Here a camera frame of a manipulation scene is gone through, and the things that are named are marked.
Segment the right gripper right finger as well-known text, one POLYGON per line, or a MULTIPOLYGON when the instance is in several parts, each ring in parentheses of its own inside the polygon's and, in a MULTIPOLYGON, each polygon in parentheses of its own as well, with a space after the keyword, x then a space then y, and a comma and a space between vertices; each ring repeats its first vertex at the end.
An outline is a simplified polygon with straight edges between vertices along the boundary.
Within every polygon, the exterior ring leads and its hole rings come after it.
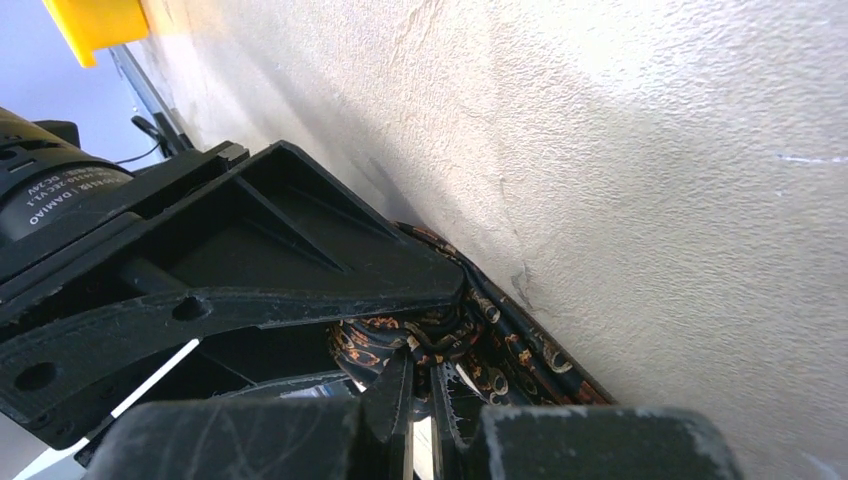
POLYGON ((486 405, 450 365, 431 371, 437 479, 740 479, 703 415, 676 408, 486 405))

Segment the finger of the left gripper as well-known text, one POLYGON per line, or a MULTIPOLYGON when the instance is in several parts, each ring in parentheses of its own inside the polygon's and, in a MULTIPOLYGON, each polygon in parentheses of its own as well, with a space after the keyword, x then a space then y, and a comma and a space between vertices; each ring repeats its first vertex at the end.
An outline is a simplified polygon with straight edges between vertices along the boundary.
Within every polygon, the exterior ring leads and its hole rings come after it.
POLYGON ((446 307, 460 267, 303 150, 140 173, 47 141, 1 163, 1 411, 56 449, 193 339, 446 307))

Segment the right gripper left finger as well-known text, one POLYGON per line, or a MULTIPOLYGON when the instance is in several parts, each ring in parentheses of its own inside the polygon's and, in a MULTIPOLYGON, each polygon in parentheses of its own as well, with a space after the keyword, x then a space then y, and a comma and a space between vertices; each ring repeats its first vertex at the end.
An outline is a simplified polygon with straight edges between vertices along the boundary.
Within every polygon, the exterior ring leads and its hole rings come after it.
POLYGON ((88 479, 410 479, 414 363, 357 398, 153 402, 120 417, 88 479))

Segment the dark brown patterned tie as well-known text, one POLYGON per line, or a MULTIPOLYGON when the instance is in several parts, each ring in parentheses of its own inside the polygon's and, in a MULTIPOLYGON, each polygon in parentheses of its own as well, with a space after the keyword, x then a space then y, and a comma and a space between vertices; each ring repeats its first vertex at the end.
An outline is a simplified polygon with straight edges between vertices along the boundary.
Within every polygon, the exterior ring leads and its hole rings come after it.
POLYGON ((418 411, 429 407, 429 371, 459 367, 490 405, 612 405, 613 397, 515 300, 436 233, 399 224, 406 235, 462 268, 456 303, 411 313, 350 318, 330 325, 329 351, 369 387, 390 357, 408 348, 419 379, 418 411))

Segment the yellow plastic bin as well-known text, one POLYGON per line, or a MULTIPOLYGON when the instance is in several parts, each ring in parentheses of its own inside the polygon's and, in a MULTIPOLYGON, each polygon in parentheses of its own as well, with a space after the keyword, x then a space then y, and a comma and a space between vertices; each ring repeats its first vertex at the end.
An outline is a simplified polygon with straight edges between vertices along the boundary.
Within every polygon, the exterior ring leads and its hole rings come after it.
POLYGON ((95 52, 146 38, 150 29, 138 0, 44 0, 79 65, 97 65, 95 52))

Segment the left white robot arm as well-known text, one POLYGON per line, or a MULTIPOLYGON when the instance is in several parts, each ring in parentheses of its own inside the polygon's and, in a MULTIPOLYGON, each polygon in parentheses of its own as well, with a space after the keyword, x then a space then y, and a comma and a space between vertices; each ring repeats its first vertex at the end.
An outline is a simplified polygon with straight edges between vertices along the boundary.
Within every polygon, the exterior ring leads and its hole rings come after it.
POLYGON ((54 449, 192 340, 159 398, 331 371, 325 323, 447 306, 463 282, 293 144, 131 173, 1 114, 1 411, 54 449))

